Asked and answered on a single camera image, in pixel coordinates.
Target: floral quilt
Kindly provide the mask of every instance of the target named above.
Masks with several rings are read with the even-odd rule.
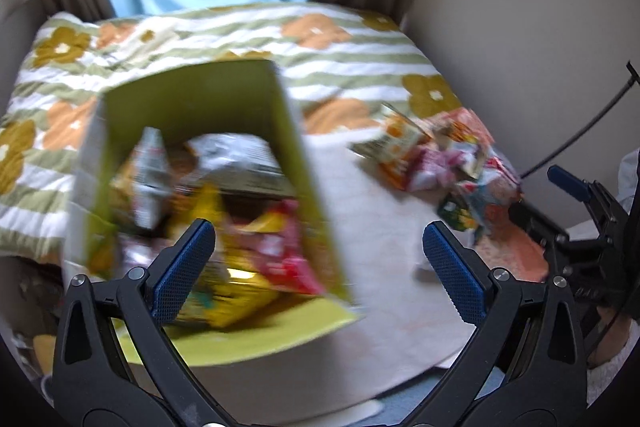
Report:
[[[460,106],[385,16],[337,6],[253,4],[140,20],[50,18],[0,120],[0,251],[59,263],[74,163],[96,96],[186,64],[265,57],[308,133],[376,125],[381,102],[425,118]]]

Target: white sleeve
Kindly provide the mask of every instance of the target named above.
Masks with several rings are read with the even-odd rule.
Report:
[[[587,370],[587,406],[595,402],[602,391],[612,382],[634,349],[638,337],[640,337],[640,326],[636,321],[631,321],[629,340],[626,341],[625,347],[609,362]]]

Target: bedspread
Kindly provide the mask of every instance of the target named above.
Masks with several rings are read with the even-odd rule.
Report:
[[[381,102],[420,118],[460,106],[393,21],[372,12],[275,3],[97,24],[59,13],[39,30],[0,121],[0,251],[60,262],[76,153],[101,91],[244,58],[279,65],[308,133],[376,125]]]

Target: box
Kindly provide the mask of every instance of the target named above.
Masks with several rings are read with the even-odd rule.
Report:
[[[294,186],[303,221],[305,256],[328,294],[278,298],[262,313],[225,331],[165,328],[188,365],[239,362],[311,341],[359,318],[340,251],[326,218],[302,140],[300,117],[268,60],[209,62],[163,71],[105,92],[79,152],[69,203],[65,278],[105,273],[113,258],[115,225],[108,187],[146,126],[160,129],[167,146],[207,133],[255,134],[269,142]],[[119,334],[129,362],[140,359],[126,332]]]

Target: blue gripper pad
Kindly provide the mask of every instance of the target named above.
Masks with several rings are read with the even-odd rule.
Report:
[[[441,221],[424,229],[422,249],[462,320],[480,325],[486,317],[491,283],[489,269],[478,254],[463,248]]]
[[[546,177],[556,187],[562,188],[581,203],[586,203],[591,199],[589,185],[558,165],[551,165],[546,171]]]
[[[159,324],[175,320],[215,248],[216,234],[212,224],[204,219],[198,221],[197,227],[194,226],[196,223],[191,225],[175,246],[169,247],[178,248],[179,251],[153,286],[151,316]]]

